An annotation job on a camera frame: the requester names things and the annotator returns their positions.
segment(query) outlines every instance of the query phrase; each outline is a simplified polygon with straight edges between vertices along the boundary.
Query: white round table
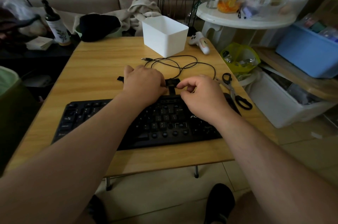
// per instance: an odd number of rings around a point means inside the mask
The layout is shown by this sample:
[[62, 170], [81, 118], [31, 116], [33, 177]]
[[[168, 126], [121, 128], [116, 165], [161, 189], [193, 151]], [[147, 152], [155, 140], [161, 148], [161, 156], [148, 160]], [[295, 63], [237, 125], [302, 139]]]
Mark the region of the white round table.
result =
[[[217, 9], [209, 9], [206, 3], [201, 4], [197, 8], [196, 15], [202, 20], [205, 20], [202, 34], [208, 38], [211, 29], [215, 32], [212, 38], [209, 38], [218, 52], [222, 51], [229, 45], [238, 28], [250, 30], [269, 30], [290, 26], [296, 21], [296, 15], [278, 15], [268, 18], [260, 19], [241, 19], [238, 18], [237, 13], [221, 13]], [[255, 32], [250, 37], [245, 38], [244, 44], [249, 45], [253, 39]]]

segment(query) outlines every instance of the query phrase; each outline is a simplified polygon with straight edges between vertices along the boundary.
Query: scissors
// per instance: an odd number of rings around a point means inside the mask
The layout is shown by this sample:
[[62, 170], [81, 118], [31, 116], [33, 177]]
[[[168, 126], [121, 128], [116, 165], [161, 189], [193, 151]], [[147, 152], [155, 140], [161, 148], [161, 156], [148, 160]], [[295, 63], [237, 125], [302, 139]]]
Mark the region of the scissors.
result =
[[251, 110], [252, 109], [252, 104], [250, 102], [248, 102], [247, 99], [244, 99], [242, 98], [241, 96], [239, 95], [236, 95], [235, 91], [234, 91], [234, 88], [231, 86], [231, 81], [232, 81], [232, 78], [231, 78], [231, 74], [230, 73], [224, 73], [222, 75], [222, 80], [221, 79], [218, 79], [217, 77], [215, 78], [217, 82], [219, 82], [221, 85], [223, 85], [224, 87], [226, 87], [227, 89], [230, 90], [230, 96], [231, 98], [233, 99], [233, 101], [237, 102], [237, 104], [245, 109], [245, 110]]

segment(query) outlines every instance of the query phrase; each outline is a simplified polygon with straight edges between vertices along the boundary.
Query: keyboard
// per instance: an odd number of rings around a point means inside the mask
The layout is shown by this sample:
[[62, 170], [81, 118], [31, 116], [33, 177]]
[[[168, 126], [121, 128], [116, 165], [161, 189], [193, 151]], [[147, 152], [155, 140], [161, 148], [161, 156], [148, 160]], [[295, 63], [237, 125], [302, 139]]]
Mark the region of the keyboard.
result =
[[[239, 111], [230, 95], [224, 94], [231, 108]], [[62, 115], [52, 143], [98, 113], [111, 99], [75, 101]], [[118, 150], [161, 146], [222, 138], [206, 121], [192, 114], [180, 95], [161, 96], [145, 108], [129, 126]]]

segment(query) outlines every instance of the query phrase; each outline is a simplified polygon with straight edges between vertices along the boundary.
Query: beige cloth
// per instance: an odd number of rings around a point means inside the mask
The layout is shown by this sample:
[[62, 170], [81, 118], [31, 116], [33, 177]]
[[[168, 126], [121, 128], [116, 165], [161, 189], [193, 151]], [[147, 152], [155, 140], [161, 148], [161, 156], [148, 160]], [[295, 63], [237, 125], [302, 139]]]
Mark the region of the beige cloth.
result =
[[[40, 14], [41, 17], [44, 17], [45, 10], [43, 7], [32, 7], [32, 9], [36, 13]], [[79, 13], [63, 12], [55, 9], [54, 11], [60, 15], [66, 28], [72, 34], [76, 33], [75, 29], [80, 23], [80, 17], [85, 15]], [[141, 37], [143, 36], [142, 21], [146, 19], [146, 17], [161, 16], [161, 11], [154, 1], [150, 2], [150, 0], [133, 0], [129, 9], [122, 9], [104, 14], [116, 16], [120, 20], [122, 31], [133, 28], [136, 30], [135, 36]]]

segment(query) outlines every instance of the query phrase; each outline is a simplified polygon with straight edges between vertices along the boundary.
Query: green trash bag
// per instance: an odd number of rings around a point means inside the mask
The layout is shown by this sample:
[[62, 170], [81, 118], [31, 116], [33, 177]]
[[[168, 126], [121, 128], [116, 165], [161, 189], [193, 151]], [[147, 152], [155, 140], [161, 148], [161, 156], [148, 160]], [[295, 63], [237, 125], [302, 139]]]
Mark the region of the green trash bag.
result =
[[0, 66], [0, 176], [39, 108], [18, 74]]

